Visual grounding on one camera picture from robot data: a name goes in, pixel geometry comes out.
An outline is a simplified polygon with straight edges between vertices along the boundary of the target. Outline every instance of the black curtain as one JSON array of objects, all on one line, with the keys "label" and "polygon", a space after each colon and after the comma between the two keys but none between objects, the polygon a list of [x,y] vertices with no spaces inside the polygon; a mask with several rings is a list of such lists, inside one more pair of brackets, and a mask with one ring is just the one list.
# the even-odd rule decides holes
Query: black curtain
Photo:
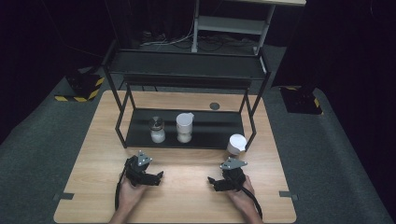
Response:
[{"label": "black curtain", "polygon": [[393,219],[395,10],[392,0],[307,1],[273,83],[326,94]]},{"label": "black curtain", "polygon": [[0,142],[64,76],[100,64],[113,38],[102,1],[1,1]]}]

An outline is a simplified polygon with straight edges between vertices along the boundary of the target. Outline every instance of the hazard tape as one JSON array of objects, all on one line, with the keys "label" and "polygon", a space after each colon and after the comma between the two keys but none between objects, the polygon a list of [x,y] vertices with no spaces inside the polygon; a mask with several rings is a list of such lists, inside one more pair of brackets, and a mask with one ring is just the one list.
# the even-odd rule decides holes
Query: hazard tape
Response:
[{"label": "hazard tape", "polygon": [[95,90],[91,92],[88,98],[81,97],[81,96],[71,96],[71,95],[55,95],[55,100],[61,102],[87,102],[93,100],[99,92],[100,87],[102,86],[103,81],[105,80],[104,77],[99,78],[95,84]]},{"label": "hazard tape", "polygon": [[[297,88],[294,88],[294,87],[285,87],[285,88],[288,89],[288,90],[290,90],[290,91],[297,91],[297,90],[298,90]],[[314,99],[314,104],[315,104],[315,106],[316,106],[317,108],[320,107],[319,100],[318,100],[317,97],[315,97],[315,99]]]}]

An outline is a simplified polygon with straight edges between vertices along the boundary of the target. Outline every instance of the black metal shelf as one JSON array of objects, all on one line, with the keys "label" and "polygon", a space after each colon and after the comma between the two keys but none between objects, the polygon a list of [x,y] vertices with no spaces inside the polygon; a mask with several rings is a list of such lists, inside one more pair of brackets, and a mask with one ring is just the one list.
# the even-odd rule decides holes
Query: black metal shelf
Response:
[{"label": "black metal shelf", "polygon": [[[154,52],[119,49],[115,41],[107,51],[102,66],[120,109],[116,132],[124,147],[224,149],[231,135],[244,134],[240,120],[242,108],[246,106],[252,128],[252,135],[246,146],[248,150],[256,134],[253,115],[271,74],[262,49],[258,55]],[[120,101],[111,75],[123,75],[127,87],[123,103]],[[248,92],[251,82],[257,80],[261,81],[262,85],[253,106],[250,107]],[[177,114],[182,112],[137,108],[131,85],[244,90],[245,95],[237,112],[195,111],[198,116],[194,116],[192,139],[188,144],[181,144],[177,141],[175,120]],[[134,113],[127,137],[124,139],[120,132],[120,123],[128,98],[131,100]],[[160,144],[153,143],[149,134],[148,122],[154,116],[160,116],[167,123],[166,139]]]},{"label": "black metal shelf", "polygon": [[[189,143],[177,141],[176,117],[180,113],[194,114],[192,139]],[[154,143],[151,140],[148,121],[155,116],[163,119],[165,140]],[[244,135],[242,118],[239,112],[186,111],[137,108],[132,114],[131,124],[126,135],[127,147],[183,147],[225,149],[231,135]]]}]

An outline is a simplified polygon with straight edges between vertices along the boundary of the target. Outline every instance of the cylindrical container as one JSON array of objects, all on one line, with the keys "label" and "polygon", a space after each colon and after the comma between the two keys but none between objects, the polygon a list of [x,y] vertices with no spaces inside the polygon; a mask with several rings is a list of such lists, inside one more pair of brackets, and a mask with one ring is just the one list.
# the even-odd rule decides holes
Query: cylindrical container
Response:
[{"label": "cylindrical container", "polygon": [[237,156],[239,153],[242,151],[245,151],[245,146],[247,145],[247,139],[245,138],[244,135],[235,133],[231,135],[230,141],[228,142],[227,150]]},{"label": "cylindrical container", "polygon": [[194,115],[192,113],[182,113],[177,115],[177,140],[180,143],[188,143],[191,140],[192,121]]},{"label": "cylindrical container", "polygon": [[163,119],[160,117],[152,117],[148,122],[151,140],[154,143],[161,143],[165,140],[165,130],[163,129]]}]

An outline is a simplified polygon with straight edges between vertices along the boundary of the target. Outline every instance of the forearm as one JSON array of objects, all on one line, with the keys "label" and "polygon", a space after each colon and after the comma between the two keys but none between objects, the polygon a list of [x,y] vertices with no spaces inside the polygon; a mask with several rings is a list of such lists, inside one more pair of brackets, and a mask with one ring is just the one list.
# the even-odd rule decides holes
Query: forearm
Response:
[{"label": "forearm", "polygon": [[259,216],[259,213],[256,211],[256,208],[254,206],[241,209],[241,214],[247,224],[263,223],[262,218]]},{"label": "forearm", "polygon": [[126,223],[128,216],[131,214],[132,209],[122,208],[119,209],[114,213],[111,220],[108,222],[109,224],[124,224]]}]

